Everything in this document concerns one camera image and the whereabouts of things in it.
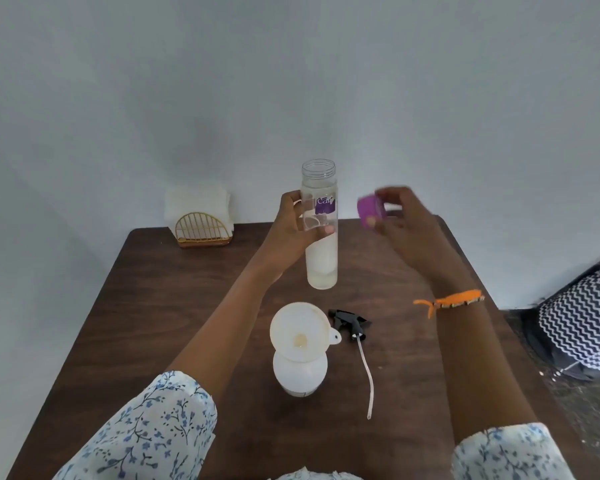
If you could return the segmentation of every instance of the hand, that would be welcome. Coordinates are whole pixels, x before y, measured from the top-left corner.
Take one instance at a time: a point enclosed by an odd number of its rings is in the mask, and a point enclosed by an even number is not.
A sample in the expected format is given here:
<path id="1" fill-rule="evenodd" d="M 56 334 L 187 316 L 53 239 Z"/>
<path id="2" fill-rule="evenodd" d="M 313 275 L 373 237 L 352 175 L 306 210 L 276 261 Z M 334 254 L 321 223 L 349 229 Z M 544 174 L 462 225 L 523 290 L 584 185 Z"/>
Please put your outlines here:
<path id="1" fill-rule="evenodd" d="M 382 202 L 402 206 L 398 217 L 367 218 L 367 224 L 385 235 L 408 266 L 423 275 L 436 298 L 475 287 L 462 258 L 451 246 L 436 218 L 408 187 L 376 190 Z"/>
<path id="2" fill-rule="evenodd" d="M 304 230 L 303 203 L 300 199 L 300 190 L 282 195 L 276 220 L 249 263 L 249 266 L 271 278 L 271 282 L 295 263 L 309 245 L 335 232 L 333 226 Z"/>

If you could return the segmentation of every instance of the clear plastic bottle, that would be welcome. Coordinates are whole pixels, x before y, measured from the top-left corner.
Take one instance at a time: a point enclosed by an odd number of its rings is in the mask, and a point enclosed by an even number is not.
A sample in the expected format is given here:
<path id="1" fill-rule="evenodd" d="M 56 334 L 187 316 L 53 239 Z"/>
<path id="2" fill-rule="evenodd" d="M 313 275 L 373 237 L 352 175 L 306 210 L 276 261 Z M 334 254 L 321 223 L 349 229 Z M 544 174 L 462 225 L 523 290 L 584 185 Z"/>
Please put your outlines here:
<path id="1" fill-rule="evenodd" d="M 314 242 L 304 253 L 306 279 L 318 290 L 338 281 L 338 185 L 336 164 L 331 160 L 309 160 L 302 165 L 304 229 L 331 225 L 335 232 Z"/>

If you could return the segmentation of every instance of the black and white zigzag cushion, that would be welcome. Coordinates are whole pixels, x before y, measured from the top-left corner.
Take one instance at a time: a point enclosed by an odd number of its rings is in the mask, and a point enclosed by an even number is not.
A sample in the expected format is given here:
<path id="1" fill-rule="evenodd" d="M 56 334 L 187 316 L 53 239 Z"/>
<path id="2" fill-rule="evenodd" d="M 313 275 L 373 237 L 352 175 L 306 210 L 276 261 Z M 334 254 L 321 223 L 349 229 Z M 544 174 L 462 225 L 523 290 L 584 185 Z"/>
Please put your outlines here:
<path id="1" fill-rule="evenodd" d="M 562 352 L 600 371 L 600 270 L 544 302 L 539 324 Z"/>

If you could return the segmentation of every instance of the blue floral print fabric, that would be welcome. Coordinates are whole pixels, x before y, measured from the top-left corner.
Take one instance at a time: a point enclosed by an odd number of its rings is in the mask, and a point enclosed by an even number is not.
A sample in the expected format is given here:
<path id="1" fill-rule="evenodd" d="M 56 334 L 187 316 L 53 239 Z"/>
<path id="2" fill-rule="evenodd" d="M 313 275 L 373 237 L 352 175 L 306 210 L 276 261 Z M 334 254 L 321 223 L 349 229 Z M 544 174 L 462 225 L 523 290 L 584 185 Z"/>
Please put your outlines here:
<path id="1" fill-rule="evenodd" d="M 54 480 L 195 480 L 214 440 L 216 405 L 188 375 L 165 372 L 120 409 L 56 473 Z M 456 480 L 570 480 L 547 428 L 540 423 L 492 428 L 460 443 Z M 361 480 L 306 468 L 279 480 Z"/>

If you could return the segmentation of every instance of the dark brown table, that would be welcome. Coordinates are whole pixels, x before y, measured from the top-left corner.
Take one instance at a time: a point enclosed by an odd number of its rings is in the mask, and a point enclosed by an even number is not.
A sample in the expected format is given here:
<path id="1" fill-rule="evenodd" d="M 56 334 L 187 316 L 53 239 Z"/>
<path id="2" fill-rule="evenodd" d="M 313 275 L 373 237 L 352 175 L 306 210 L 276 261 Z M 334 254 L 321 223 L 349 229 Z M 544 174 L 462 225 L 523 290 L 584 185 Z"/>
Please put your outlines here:
<path id="1" fill-rule="evenodd" d="M 51 478 L 163 371 L 212 313 L 269 226 L 237 225 L 229 246 L 189 250 L 181 250 L 166 228 L 132 231 L 9 479 Z M 366 479 L 450 478 L 454 445 L 436 329 L 426 310 L 411 304 L 430 291 L 357 220 L 340 221 L 339 258 L 338 283 L 330 290 L 312 289 L 300 260 L 268 291 L 218 404 L 217 437 L 201 478 L 264 480 L 304 465 Z M 313 395 L 291 397 L 277 384 L 269 322 L 293 301 L 344 308 L 374 322 L 364 343 L 376 387 L 371 420 L 367 376 L 354 342 L 329 348 L 327 377 Z M 488 307 L 516 377 L 577 478 L 599 479 L 600 465 L 583 450 L 490 299 Z"/>

